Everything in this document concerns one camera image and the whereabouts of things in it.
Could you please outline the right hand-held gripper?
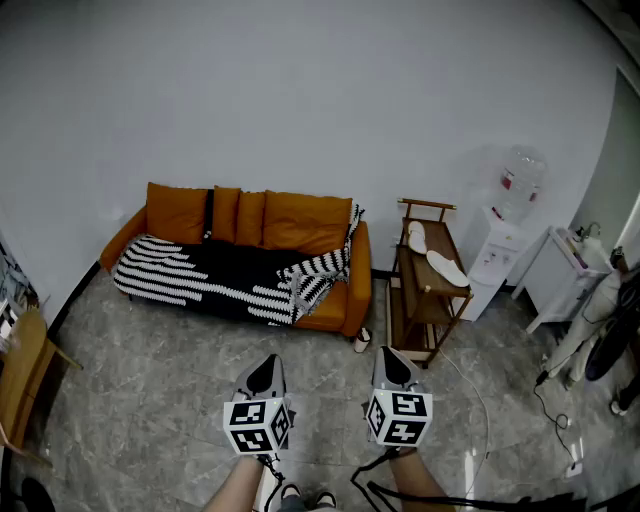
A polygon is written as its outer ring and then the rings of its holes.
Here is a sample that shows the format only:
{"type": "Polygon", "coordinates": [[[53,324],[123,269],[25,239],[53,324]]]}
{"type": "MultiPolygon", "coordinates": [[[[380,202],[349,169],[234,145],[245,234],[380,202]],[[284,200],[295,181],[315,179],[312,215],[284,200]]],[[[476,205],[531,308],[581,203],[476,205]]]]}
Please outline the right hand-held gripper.
{"type": "Polygon", "coordinates": [[[368,439],[385,447],[416,448],[433,420],[431,394],[409,391],[419,385],[419,368],[402,352],[383,346],[376,352],[365,419],[368,439]]]}

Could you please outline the wooden chair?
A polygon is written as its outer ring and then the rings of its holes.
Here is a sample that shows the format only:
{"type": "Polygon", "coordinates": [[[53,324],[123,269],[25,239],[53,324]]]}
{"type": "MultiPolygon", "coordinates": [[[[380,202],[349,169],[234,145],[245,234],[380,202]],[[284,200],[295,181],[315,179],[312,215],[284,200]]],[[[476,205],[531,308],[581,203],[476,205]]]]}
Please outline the wooden chair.
{"type": "Polygon", "coordinates": [[[48,338],[45,319],[37,309],[19,316],[9,342],[8,352],[0,355],[0,446],[51,467],[50,461],[24,448],[35,398],[55,354],[76,369],[83,366],[48,338]]]}

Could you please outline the person's left forearm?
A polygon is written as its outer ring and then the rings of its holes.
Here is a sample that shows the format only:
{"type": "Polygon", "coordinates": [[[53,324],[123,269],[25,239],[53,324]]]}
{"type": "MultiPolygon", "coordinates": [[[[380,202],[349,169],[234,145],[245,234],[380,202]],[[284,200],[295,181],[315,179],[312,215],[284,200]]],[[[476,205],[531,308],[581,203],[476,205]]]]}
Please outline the person's left forearm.
{"type": "Polygon", "coordinates": [[[253,512],[263,472],[257,458],[240,456],[202,512],[253,512]]]}

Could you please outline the person's left shoe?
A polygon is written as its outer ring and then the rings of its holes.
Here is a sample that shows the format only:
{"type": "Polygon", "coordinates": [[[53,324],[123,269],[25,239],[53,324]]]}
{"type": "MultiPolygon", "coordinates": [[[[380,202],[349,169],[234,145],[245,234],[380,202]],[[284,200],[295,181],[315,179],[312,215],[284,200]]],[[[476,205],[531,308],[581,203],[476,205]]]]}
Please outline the person's left shoe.
{"type": "Polygon", "coordinates": [[[295,484],[287,484],[281,491],[279,512],[305,512],[301,492],[295,484]]]}

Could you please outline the wide orange sofa cushion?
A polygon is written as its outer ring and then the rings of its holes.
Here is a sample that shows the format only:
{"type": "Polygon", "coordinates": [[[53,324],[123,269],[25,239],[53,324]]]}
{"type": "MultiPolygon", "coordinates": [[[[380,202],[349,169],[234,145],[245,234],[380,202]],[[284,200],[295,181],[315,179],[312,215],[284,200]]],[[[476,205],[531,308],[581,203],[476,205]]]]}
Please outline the wide orange sofa cushion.
{"type": "Polygon", "coordinates": [[[311,256],[344,245],[352,200],[331,196],[265,192],[263,246],[311,256]]]}

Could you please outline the clear water bottle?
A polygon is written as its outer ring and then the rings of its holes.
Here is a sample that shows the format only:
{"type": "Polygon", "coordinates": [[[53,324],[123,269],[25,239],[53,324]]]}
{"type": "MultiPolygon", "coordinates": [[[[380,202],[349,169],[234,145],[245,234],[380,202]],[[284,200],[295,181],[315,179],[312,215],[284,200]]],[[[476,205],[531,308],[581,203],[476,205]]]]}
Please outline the clear water bottle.
{"type": "Polygon", "coordinates": [[[532,146],[514,145],[503,159],[492,209],[503,221],[520,225],[531,212],[548,172],[545,156],[532,146]]]}

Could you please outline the white slipper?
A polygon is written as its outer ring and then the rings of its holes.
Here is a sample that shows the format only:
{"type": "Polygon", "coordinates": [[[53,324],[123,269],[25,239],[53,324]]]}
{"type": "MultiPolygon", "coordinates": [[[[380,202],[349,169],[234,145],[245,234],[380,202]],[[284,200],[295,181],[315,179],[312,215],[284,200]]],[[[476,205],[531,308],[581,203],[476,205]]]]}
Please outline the white slipper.
{"type": "Polygon", "coordinates": [[[426,253],[426,259],[431,267],[452,285],[460,288],[469,286],[469,279],[454,260],[447,259],[434,250],[426,253]]]}
{"type": "Polygon", "coordinates": [[[427,253],[425,229],[420,221],[409,222],[407,244],[417,254],[425,255],[427,253]]]}

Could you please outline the black round stool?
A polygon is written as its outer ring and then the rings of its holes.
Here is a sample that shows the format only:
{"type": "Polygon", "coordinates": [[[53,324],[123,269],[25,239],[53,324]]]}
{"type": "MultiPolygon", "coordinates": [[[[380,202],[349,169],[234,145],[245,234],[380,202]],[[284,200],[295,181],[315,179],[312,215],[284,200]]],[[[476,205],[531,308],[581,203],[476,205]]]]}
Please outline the black round stool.
{"type": "Polygon", "coordinates": [[[27,512],[56,512],[46,488],[31,477],[24,478],[21,483],[20,501],[27,512]]]}

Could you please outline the wooden shelf rack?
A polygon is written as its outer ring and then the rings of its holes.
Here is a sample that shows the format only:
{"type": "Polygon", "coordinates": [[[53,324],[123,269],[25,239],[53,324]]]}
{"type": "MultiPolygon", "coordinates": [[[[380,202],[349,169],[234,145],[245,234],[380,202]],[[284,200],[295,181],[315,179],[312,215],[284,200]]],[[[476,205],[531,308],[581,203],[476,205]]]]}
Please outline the wooden shelf rack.
{"type": "Polygon", "coordinates": [[[428,257],[434,254],[464,270],[444,221],[456,207],[408,198],[398,203],[406,211],[385,289],[387,346],[426,369],[458,325],[472,292],[469,284],[448,280],[428,257]]]}

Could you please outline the white water dispenser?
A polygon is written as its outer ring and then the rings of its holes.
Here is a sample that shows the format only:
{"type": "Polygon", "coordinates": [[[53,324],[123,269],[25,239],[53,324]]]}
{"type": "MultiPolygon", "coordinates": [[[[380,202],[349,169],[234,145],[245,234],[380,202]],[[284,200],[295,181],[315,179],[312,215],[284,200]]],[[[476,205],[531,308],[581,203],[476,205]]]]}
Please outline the white water dispenser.
{"type": "Polygon", "coordinates": [[[473,297],[461,318],[476,321],[498,292],[528,244],[525,232],[492,209],[474,215],[459,248],[473,297]]]}

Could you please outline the person's right forearm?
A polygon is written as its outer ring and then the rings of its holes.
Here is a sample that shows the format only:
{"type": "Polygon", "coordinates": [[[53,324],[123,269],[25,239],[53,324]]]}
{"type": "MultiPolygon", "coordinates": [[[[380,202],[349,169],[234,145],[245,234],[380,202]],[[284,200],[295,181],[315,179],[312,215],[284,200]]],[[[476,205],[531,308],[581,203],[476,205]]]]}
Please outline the person's right forearm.
{"type": "MultiPolygon", "coordinates": [[[[446,497],[415,448],[402,448],[389,460],[397,491],[415,497],[446,497]]],[[[456,512],[447,504],[401,501],[402,512],[456,512]]]]}

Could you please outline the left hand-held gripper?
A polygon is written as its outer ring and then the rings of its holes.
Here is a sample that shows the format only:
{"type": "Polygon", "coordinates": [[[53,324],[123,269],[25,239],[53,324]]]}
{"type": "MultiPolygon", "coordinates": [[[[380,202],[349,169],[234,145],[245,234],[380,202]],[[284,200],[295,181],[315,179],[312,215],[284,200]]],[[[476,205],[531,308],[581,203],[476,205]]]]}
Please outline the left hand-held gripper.
{"type": "Polygon", "coordinates": [[[235,391],[249,398],[225,402],[223,429],[238,455],[278,455],[288,448],[292,420],[286,393],[284,365],[271,354],[250,364],[238,377],[235,391]]]}

